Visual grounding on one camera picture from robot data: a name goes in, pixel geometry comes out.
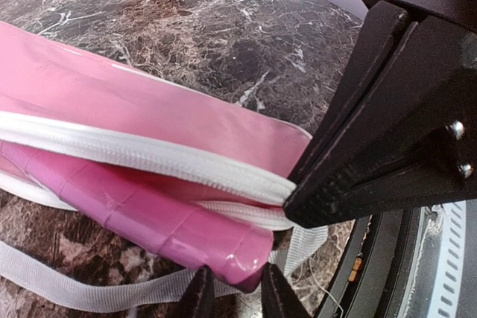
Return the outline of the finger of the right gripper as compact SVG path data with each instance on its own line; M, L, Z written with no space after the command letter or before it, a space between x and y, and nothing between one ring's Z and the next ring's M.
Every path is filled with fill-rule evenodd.
M476 35L412 23L283 206L315 228L476 198Z
M399 51L425 20L424 15L386 1L370 9L328 111L290 180L322 180L350 163L355 165L358 180L387 180L406 177L426 163L418 140L393 149L378 137L421 107L429 93L402 66L391 74L392 62L399 59ZM336 141L366 98L371 99L368 121L357 126L355 134L341 141L331 159L321 165L328 144Z

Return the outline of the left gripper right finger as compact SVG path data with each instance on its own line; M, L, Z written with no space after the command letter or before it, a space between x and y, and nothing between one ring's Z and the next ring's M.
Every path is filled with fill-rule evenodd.
M262 316L266 318L310 318L297 294L275 264L267 264L261 280Z

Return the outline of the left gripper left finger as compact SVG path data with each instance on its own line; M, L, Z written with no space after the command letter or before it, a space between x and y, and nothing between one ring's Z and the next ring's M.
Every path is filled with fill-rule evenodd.
M214 274L202 266L193 276L177 303L174 316L179 318L206 318L214 314Z

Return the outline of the red racket with visible handle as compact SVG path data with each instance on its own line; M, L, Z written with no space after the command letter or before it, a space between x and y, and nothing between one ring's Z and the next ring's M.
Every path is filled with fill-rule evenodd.
M27 177L105 229L183 267L208 266L223 282L256 289L274 235L267 229L176 200L111 165L1 142Z

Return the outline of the pink racket cover bag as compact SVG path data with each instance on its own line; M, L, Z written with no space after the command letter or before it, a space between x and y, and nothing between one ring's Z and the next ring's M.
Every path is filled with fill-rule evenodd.
M111 165L168 196L271 231L289 276L328 229L292 223L303 129L1 24L1 142ZM105 229L1 155L3 317L168 317L197 269Z

